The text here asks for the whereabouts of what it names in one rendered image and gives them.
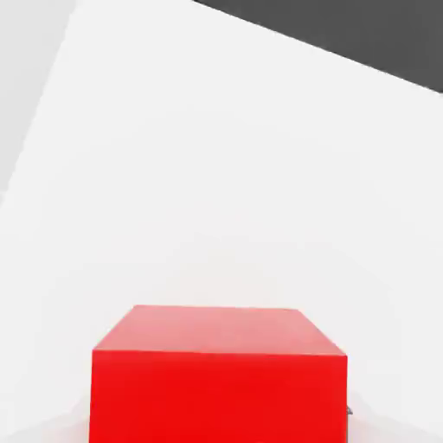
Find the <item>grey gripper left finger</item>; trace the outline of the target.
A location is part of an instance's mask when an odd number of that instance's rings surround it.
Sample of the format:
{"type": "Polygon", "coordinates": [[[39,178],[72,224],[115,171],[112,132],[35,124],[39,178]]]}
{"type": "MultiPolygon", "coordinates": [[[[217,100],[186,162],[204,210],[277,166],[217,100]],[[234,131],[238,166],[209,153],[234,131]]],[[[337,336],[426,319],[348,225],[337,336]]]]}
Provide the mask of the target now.
{"type": "Polygon", "coordinates": [[[13,434],[13,443],[88,443],[89,406],[79,403],[69,414],[13,434]]]}

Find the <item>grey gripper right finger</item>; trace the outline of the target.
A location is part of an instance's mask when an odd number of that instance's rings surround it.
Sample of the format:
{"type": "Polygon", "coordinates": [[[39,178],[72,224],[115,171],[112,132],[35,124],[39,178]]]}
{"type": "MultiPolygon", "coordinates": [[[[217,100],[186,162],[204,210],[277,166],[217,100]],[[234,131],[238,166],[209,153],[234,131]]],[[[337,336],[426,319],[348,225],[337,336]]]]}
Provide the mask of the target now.
{"type": "Polygon", "coordinates": [[[350,402],[349,443],[422,443],[422,431],[376,414],[361,401],[350,402]]]}

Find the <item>small red cube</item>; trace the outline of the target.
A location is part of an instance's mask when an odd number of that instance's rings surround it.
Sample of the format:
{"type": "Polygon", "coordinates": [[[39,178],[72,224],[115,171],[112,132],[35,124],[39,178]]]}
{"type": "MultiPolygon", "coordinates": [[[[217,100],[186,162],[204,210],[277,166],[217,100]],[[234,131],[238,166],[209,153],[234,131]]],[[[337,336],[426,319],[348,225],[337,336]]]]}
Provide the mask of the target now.
{"type": "Polygon", "coordinates": [[[297,310],[137,305],[93,349],[88,443],[347,443],[347,369],[297,310]]]}

